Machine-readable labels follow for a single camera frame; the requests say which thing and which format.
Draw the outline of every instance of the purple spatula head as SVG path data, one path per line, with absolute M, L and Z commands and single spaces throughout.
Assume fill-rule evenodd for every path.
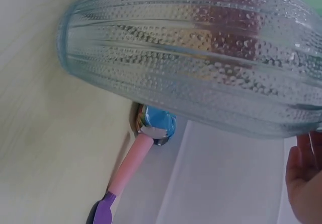
M 111 192 L 107 192 L 104 198 L 99 201 L 95 216 L 93 220 L 93 224 L 111 224 L 112 223 L 112 213 L 111 213 L 111 205 L 115 200 L 116 195 Z

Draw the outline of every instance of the finger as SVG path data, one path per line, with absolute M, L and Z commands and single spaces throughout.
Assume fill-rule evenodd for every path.
M 313 131 L 310 135 L 317 168 L 322 169 L 322 133 Z
M 288 199 L 293 203 L 298 191 L 306 184 L 302 179 L 302 168 L 299 165 L 300 151 L 297 146 L 292 147 L 286 165 L 286 187 Z
M 297 137 L 297 146 L 300 149 L 301 165 L 304 169 L 315 167 L 315 159 L 311 149 L 310 137 L 304 134 Z
M 302 179 L 308 182 L 311 179 L 313 179 L 318 173 L 319 173 L 319 170 L 316 168 L 306 170 L 304 173 L 302 173 Z

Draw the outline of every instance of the textured glass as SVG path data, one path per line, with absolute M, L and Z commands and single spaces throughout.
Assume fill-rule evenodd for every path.
M 301 0 L 80 0 L 57 48 L 76 77 L 225 130 L 322 122 L 322 20 Z

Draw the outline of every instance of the hand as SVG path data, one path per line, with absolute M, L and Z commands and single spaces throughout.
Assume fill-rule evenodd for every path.
M 322 223 L 322 133 L 297 137 L 286 166 L 288 198 L 297 219 L 303 224 Z

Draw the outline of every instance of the countertop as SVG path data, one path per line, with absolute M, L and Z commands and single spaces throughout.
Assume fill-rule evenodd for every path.
M 133 141 L 132 102 L 59 65 L 55 32 L 73 1 L 0 0 L 3 224 L 85 223 Z

